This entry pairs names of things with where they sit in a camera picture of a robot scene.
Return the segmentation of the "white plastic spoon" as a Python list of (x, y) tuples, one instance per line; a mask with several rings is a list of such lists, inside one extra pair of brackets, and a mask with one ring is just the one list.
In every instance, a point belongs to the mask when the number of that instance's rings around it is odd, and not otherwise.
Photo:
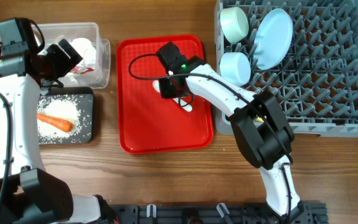
[[(160, 86), (157, 80), (153, 81), (152, 86), (154, 90), (158, 93), (160, 93)], [(187, 103), (186, 101), (182, 100), (181, 98), (172, 98), (172, 100), (178, 105), (181, 106), (185, 111), (191, 112), (192, 106), (190, 103)]]

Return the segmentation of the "orange carrot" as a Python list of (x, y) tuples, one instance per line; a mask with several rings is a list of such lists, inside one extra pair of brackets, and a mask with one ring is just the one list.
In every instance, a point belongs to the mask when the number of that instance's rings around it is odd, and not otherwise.
[(60, 119), (60, 118), (55, 118), (55, 117), (51, 117), (45, 114), (37, 114), (37, 119), (40, 121), (43, 121), (44, 123), (47, 123), (51, 126), (54, 126), (55, 128), (63, 131), (63, 132), (70, 132), (73, 129), (73, 124), (69, 121)]

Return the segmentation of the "light blue bowl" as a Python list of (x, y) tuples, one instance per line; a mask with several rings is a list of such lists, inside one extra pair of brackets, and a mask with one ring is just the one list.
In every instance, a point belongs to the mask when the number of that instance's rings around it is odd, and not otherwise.
[(240, 52), (224, 53), (219, 70), (223, 78), (237, 86), (244, 86), (250, 80), (250, 62), (246, 55)]

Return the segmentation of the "mint green bowl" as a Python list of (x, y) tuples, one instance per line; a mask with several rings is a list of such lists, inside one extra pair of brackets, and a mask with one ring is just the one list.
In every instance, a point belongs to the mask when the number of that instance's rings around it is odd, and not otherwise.
[(225, 8), (220, 12), (221, 28), (230, 44), (236, 44), (246, 38), (249, 23), (245, 12), (239, 7)]

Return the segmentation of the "light blue plate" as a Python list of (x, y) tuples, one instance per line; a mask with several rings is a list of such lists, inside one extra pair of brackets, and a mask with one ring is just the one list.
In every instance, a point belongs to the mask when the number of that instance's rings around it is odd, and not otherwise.
[(293, 22), (289, 14), (281, 8), (269, 12), (254, 39), (256, 67), (268, 70), (278, 65), (288, 53), (292, 37)]

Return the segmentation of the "yellow plastic cup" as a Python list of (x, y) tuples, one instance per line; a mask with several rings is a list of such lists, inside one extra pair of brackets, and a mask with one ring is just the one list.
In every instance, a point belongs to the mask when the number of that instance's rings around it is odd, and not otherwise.
[(258, 116), (254, 119), (254, 121), (264, 123), (264, 120), (262, 118), (258, 117)]

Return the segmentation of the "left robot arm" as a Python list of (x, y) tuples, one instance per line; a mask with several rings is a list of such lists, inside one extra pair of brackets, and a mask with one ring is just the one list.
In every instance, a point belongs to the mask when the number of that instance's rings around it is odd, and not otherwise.
[(81, 61), (67, 40), (46, 45), (28, 18), (0, 22), (0, 223), (118, 223), (100, 195), (71, 193), (46, 172), (39, 148), (40, 93)]

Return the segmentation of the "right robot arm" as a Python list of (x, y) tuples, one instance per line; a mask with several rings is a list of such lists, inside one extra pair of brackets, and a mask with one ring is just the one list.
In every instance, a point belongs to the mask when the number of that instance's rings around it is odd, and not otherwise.
[(260, 171), (267, 205), (278, 218), (293, 221), (301, 203), (290, 171), (295, 135), (276, 97), (269, 91), (254, 93), (236, 86), (202, 58), (186, 58), (173, 42), (159, 48), (156, 56), (167, 73), (159, 81), (162, 98), (200, 96), (221, 110), (241, 154)]

